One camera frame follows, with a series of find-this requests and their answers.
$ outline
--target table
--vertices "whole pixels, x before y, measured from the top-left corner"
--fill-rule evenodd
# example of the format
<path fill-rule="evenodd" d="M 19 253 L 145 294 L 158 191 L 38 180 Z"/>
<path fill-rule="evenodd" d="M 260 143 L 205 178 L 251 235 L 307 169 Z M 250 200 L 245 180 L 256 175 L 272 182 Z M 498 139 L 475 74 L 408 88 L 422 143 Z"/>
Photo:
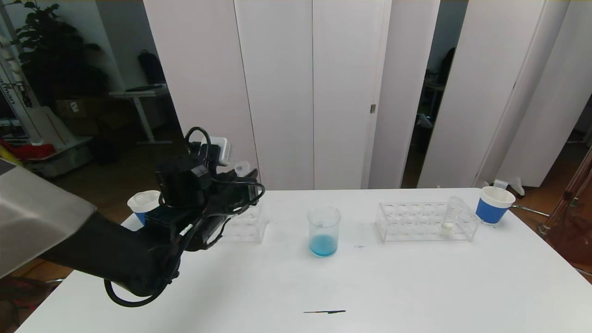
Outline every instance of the table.
<path fill-rule="evenodd" d="M 185 253 L 181 275 L 142 308 L 112 303 L 102 280 L 74 272 L 18 333 L 590 332 L 592 287 L 510 212 L 497 226 L 481 225 L 473 242 L 378 239 L 379 202 L 458 196 L 476 207 L 479 193 L 269 191 L 261 245 L 219 242 Z M 337 253 L 317 258 L 307 248 L 306 212 L 324 204 L 343 219 Z M 346 312 L 303 313 L 323 310 Z"/>
<path fill-rule="evenodd" d="M 146 132 L 146 136 L 148 137 L 148 141 L 142 143 L 160 144 L 173 142 L 169 140 L 156 141 L 154 139 L 154 134 L 152 133 L 152 129 L 150 128 L 150 124 L 148 123 L 148 119 L 146 118 L 146 113 L 144 112 L 144 107 L 142 106 L 140 99 L 146 97 L 158 97 L 161 95 L 166 95 L 168 93 L 168 88 L 155 88 L 144 91 L 112 91 L 109 93 L 109 96 L 117 98 L 131 98 L 132 100 L 134 100 L 134 105 L 136 106 L 136 110 L 138 111 L 138 115 L 140 116 L 142 128 L 144 128 L 144 132 Z"/>
<path fill-rule="evenodd" d="M 438 92 L 441 92 L 444 94 L 444 89 L 446 89 L 446 84 L 439 84 L 435 81 L 425 80 L 423 82 L 422 90 L 425 88 L 429 88 L 429 89 L 434 90 L 434 94 L 432 95 L 432 102 L 430 103 L 430 117 L 433 118 L 434 117 L 434 110 L 436 108 L 436 96 L 438 95 Z"/>

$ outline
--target blue cup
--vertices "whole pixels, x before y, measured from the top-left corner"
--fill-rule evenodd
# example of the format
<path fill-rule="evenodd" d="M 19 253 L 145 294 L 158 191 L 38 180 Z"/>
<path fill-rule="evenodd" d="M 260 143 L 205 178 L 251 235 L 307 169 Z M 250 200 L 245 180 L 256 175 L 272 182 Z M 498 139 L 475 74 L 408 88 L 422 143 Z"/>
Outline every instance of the blue cup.
<path fill-rule="evenodd" d="M 506 210 L 516 201 L 514 194 L 500 187 L 487 186 L 481 190 L 481 197 L 477 204 L 477 216 L 483 222 L 496 224 L 504 216 Z"/>
<path fill-rule="evenodd" d="M 159 206 L 159 197 L 160 192 L 156 190 L 139 192 L 127 200 L 127 205 L 136 214 L 142 225 L 144 225 L 146 213 Z"/>

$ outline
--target white partition panel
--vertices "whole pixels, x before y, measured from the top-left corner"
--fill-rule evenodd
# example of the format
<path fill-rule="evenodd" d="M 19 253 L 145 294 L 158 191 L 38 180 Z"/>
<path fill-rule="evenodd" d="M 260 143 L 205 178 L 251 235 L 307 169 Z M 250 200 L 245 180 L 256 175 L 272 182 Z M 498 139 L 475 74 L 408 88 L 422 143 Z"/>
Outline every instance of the white partition panel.
<path fill-rule="evenodd" d="M 399 188 L 440 0 L 394 1 L 377 111 L 370 188 Z"/>
<path fill-rule="evenodd" d="M 144 0 L 144 6 L 181 129 L 201 126 L 226 137 L 231 162 L 256 167 L 233 1 Z"/>
<path fill-rule="evenodd" d="M 390 10 L 384 0 L 313 0 L 312 12 L 314 188 L 361 188 Z"/>
<path fill-rule="evenodd" d="M 471 187 L 494 138 L 544 2 L 469 1 L 418 187 Z"/>
<path fill-rule="evenodd" d="M 312 0 L 235 0 L 244 75 L 268 190 L 312 190 Z"/>
<path fill-rule="evenodd" d="M 497 178 L 538 187 L 592 94 L 592 2 L 572 1 Z"/>

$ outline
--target white desk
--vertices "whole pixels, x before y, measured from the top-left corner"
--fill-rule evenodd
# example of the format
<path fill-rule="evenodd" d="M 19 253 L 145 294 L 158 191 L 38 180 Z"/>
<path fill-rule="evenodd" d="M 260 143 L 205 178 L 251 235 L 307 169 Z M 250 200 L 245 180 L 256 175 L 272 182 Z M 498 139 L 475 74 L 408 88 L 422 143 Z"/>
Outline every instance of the white desk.
<path fill-rule="evenodd" d="M 472 243 L 380 243 L 379 202 L 451 195 L 476 207 L 479 190 L 270 191 L 263 244 L 185 253 L 181 275 L 142 308 L 112 303 L 102 280 L 74 272 L 18 332 L 591 331 L 590 284 L 512 213 Z M 323 204 L 343 215 L 329 258 L 307 248 L 306 211 Z M 347 312 L 303 313 L 315 310 Z"/>
<path fill-rule="evenodd" d="M 168 140 L 156 141 L 154 139 L 154 134 L 152 133 L 152 129 L 150 128 L 150 124 L 148 123 L 148 119 L 146 118 L 146 113 L 144 112 L 144 107 L 142 106 L 142 101 L 140 101 L 140 98 L 158 97 L 161 95 L 166 95 L 168 93 L 168 88 L 155 88 L 144 91 L 112 91 L 109 93 L 109 96 L 117 98 L 131 98 L 132 100 L 134 100 L 134 105 L 136 106 L 136 110 L 138 111 L 138 115 L 140 116 L 142 128 L 144 128 L 144 132 L 146 132 L 146 136 L 148 137 L 148 142 L 146 143 L 155 144 L 173 142 Z"/>

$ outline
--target small white object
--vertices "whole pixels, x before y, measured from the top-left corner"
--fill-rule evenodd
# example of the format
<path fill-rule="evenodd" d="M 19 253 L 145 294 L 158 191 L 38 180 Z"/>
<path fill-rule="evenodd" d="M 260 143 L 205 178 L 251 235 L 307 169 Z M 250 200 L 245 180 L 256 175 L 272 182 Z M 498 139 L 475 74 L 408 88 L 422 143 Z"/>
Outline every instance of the small white object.
<path fill-rule="evenodd" d="M 508 182 L 507 182 L 507 181 L 503 181 L 503 180 L 496 179 L 496 180 L 493 182 L 493 186 L 494 186 L 494 187 L 499 187 L 499 188 L 502 188 L 502 189 L 504 189 L 504 190 L 505 190 L 505 189 L 508 187 Z"/>
<path fill-rule="evenodd" d="M 181 232 L 179 232 L 179 236 L 183 237 L 185 236 L 185 234 L 191 229 L 193 228 L 192 224 L 189 224 L 188 226 L 185 227 L 185 229 L 181 230 Z"/>
<path fill-rule="evenodd" d="M 251 172 L 251 164 L 247 161 L 240 161 L 234 165 L 234 171 L 239 177 L 245 177 Z"/>
<path fill-rule="evenodd" d="M 223 167 L 227 167 L 228 160 L 230 158 L 230 148 L 231 148 L 230 142 L 228 142 L 228 140 L 225 137 L 215 137 L 215 136 L 210 136 L 210 141 L 212 142 L 212 145 L 217 145 L 220 147 L 220 157 L 218 158 L 218 164 Z M 201 139 L 202 145 L 206 145 L 207 143 L 208 142 L 205 139 L 205 137 L 203 139 Z"/>
<path fill-rule="evenodd" d="M 157 208 L 160 191 L 149 190 L 136 193 L 127 200 L 127 205 L 134 213 L 145 213 Z"/>
<path fill-rule="evenodd" d="M 76 104 L 76 102 L 71 102 L 70 103 L 70 108 L 72 109 L 73 113 L 76 113 L 78 111 L 80 111 L 80 109 L 78 109 L 78 104 Z"/>
<path fill-rule="evenodd" d="M 520 177 L 514 177 L 512 178 L 512 180 L 510 180 L 510 187 L 514 189 L 514 191 L 516 191 L 516 193 L 520 194 L 521 196 L 524 196 L 524 188 L 522 187 L 522 180 L 520 179 Z"/>
<path fill-rule="evenodd" d="M 452 222 L 444 222 L 440 226 L 440 236 L 449 238 L 452 236 L 452 231 L 454 230 L 454 223 Z"/>

